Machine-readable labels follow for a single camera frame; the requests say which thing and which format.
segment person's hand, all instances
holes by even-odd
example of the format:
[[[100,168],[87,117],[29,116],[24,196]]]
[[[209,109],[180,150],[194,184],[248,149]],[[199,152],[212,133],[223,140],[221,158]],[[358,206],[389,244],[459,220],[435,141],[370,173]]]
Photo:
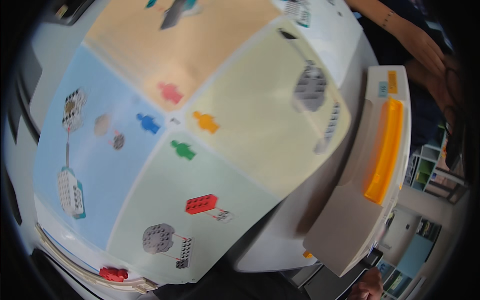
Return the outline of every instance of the person's hand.
[[[377,267],[373,267],[353,285],[348,300],[380,300],[383,290],[382,274]]]
[[[421,28],[412,22],[394,15],[386,28],[397,40],[432,74],[443,77],[445,66],[443,63],[444,54],[440,47]]]

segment orange label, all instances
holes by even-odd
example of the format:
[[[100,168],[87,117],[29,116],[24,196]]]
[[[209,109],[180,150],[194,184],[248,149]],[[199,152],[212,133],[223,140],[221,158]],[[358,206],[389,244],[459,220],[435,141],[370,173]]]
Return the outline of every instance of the orange label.
[[[398,93],[396,88],[396,71],[388,71],[388,93]]]

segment red lego brick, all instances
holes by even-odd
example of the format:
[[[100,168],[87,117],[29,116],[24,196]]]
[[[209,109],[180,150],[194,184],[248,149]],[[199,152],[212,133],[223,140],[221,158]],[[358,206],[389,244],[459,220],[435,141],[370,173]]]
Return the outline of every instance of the red lego brick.
[[[127,270],[116,269],[116,268],[101,268],[100,276],[105,278],[108,281],[123,282],[128,278]]]
[[[213,194],[187,200],[185,211],[190,215],[206,212],[215,208],[217,197]]]

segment sticker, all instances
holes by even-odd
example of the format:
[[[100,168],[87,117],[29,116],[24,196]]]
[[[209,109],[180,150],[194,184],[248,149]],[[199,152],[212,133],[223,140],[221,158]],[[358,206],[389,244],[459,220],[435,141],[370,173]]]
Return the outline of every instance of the sticker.
[[[380,81],[378,83],[378,96],[380,98],[387,98],[388,96],[387,89],[388,89],[388,82]]]
[[[214,121],[214,117],[208,114],[202,114],[199,111],[193,112],[193,117],[198,120],[198,127],[203,130],[209,131],[211,134],[214,134],[220,127]]]
[[[388,93],[398,93],[396,88],[396,71],[388,71]]]

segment green panel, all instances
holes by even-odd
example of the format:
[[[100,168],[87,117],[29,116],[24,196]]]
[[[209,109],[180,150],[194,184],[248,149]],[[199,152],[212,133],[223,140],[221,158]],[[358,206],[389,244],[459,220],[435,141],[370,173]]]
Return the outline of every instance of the green panel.
[[[433,172],[434,168],[435,168],[435,164],[433,162],[422,159],[420,161],[418,172],[430,175]]]
[[[417,177],[417,179],[415,179],[415,181],[425,185],[425,184],[427,184],[429,177],[430,177],[429,174],[419,173],[418,177]]]

